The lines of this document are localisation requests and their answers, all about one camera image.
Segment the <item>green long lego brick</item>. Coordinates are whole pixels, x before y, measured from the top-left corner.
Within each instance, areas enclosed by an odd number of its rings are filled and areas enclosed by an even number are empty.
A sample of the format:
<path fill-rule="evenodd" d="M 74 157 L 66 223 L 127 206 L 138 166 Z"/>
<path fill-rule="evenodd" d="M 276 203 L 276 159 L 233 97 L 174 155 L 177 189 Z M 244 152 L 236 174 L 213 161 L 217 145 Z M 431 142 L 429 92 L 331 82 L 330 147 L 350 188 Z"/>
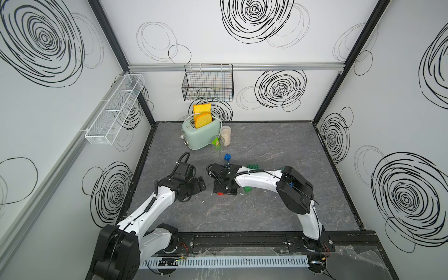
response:
<path fill-rule="evenodd" d="M 252 169 L 252 170 L 259 170 L 260 169 L 258 164 L 249 164 L 249 165 L 247 165 L 247 168 L 248 169 Z"/>

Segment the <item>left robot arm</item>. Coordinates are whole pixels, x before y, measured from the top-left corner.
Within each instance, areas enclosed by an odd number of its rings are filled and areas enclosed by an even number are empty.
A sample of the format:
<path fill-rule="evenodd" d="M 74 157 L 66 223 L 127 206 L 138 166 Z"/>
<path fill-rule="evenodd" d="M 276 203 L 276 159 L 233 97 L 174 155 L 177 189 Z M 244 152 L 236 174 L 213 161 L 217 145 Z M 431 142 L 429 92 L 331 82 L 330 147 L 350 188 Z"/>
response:
<path fill-rule="evenodd" d="M 177 161 L 168 176 L 155 181 L 155 190 L 127 218 L 106 225 L 99 233 L 86 279 L 131 280 L 141 263 L 161 250 L 173 252 L 178 245 L 178 229 L 160 224 L 149 228 L 175 201 L 187 202 L 206 189 L 192 164 Z"/>

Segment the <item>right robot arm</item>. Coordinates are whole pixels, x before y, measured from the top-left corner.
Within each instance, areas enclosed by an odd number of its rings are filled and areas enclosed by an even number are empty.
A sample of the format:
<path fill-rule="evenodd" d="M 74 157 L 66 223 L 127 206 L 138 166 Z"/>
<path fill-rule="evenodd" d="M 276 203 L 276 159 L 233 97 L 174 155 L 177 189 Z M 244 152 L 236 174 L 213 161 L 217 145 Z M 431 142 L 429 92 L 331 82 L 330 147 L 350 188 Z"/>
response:
<path fill-rule="evenodd" d="M 308 250 L 324 246 L 324 226 L 316 212 L 313 185 L 294 168 L 286 166 L 280 170 L 264 170 L 213 163 L 206 167 L 206 172 L 214 179 L 213 192 L 217 194 L 236 195 L 239 188 L 245 187 L 277 193 L 286 208 L 298 216 L 304 246 Z"/>

